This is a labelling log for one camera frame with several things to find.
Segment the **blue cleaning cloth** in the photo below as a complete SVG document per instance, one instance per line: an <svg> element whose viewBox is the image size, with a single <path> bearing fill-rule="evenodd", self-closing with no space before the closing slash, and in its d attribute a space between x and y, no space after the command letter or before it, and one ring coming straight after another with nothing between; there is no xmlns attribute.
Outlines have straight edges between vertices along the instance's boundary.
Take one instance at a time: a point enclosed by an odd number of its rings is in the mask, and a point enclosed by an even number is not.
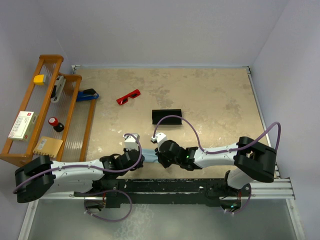
<svg viewBox="0 0 320 240"><path fill-rule="evenodd" d="M144 163L158 163L158 157L155 154L154 149L142 149L142 155L144 157Z"/></svg>

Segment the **black sunglasses case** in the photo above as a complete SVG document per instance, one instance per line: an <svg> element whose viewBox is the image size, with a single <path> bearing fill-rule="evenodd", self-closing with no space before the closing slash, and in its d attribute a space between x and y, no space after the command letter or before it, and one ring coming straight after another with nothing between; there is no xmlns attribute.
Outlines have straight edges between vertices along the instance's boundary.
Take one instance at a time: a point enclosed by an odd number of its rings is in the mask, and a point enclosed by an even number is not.
<svg viewBox="0 0 320 240"><path fill-rule="evenodd" d="M151 111L152 124L157 125L163 118L160 125L181 125L182 124L181 109L153 109Z"/></svg>

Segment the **red sunglasses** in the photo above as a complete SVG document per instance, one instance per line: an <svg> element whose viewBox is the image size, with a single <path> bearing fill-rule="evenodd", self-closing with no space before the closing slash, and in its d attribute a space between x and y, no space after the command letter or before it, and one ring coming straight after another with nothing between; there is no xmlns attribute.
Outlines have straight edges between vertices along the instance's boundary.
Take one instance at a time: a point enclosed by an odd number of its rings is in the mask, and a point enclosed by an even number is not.
<svg viewBox="0 0 320 240"><path fill-rule="evenodd" d="M118 98L116 102L118 103L118 105L121 106L127 103L129 99L134 99L140 95L141 95L141 92L138 89L135 89L134 91L126 94L125 96Z"/></svg>

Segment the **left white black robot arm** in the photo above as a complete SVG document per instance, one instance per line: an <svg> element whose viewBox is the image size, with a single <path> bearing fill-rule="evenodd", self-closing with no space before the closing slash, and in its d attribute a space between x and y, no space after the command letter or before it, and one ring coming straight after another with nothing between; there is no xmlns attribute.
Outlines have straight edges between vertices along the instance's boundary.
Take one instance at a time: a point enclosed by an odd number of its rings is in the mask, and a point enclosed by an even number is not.
<svg viewBox="0 0 320 240"><path fill-rule="evenodd" d="M60 162L48 155L39 156L14 173L17 202L29 203L52 193L78 192L98 196L115 180L143 167L145 157L140 151L125 150L88 162Z"/></svg>

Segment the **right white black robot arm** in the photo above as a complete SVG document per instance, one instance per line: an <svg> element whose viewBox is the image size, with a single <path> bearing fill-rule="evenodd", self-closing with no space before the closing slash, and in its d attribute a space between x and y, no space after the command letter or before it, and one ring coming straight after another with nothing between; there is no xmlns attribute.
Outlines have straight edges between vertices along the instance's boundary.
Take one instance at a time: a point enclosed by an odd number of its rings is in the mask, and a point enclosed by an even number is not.
<svg viewBox="0 0 320 240"><path fill-rule="evenodd" d="M277 151L246 136L230 145L204 149L183 148L162 132L153 136L151 142L157 144L155 155L164 168L178 165L187 171L194 171L212 166L235 166L225 174L222 183L222 190L228 196L235 195L253 181L274 181Z"/></svg>

